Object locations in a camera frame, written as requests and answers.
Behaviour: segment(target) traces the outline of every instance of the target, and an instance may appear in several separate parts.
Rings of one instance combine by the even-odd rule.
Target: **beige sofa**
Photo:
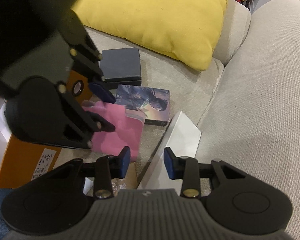
[[[273,0],[253,15],[229,0],[208,70],[92,29],[99,50],[137,47],[142,85],[169,89],[171,117],[182,110],[202,132],[196,158],[221,158],[279,188],[292,200],[288,233],[300,239],[300,1]],[[147,125],[136,162],[140,181],[165,127]],[[100,154],[64,150],[95,161]],[[208,189],[203,181],[202,187]]]

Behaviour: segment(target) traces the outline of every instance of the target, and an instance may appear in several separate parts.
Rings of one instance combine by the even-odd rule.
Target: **pink folder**
[[[131,161],[136,161],[146,118],[145,114],[102,101],[96,103],[84,101],[82,105],[85,111],[100,114],[115,126],[115,132],[94,133],[91,150],[117,156],[123,147],[129,146]]]

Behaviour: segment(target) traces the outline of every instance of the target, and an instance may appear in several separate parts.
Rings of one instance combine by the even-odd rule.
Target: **black box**
[[[103,85],[109,90],[117,89],[119,84],[141,86],[140,54],[137,48],[103,50],[100,68],[105,77]]]

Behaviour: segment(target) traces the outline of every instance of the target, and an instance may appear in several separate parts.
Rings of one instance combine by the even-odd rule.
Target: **open orange box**
[[[89,100],[92,92],[87,78],[75,71],[70,73],[67,89],[73,91],[78,81],[81,87],[76,100],[81,103]],[[18,140],[5,122],[4,109],[4,100],[0,98],[0,188],[17,188],[52,170],[61,148]]]

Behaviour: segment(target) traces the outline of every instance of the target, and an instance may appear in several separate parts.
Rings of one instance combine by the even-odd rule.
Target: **label sticker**
[[[34,180],[34,179],[40,177],[41,175],[47,173],[56,152],[57,151],[50,150],[50,149],[43,150],[42,155],[39,159],[39,162],[32,174],[31,180]]]

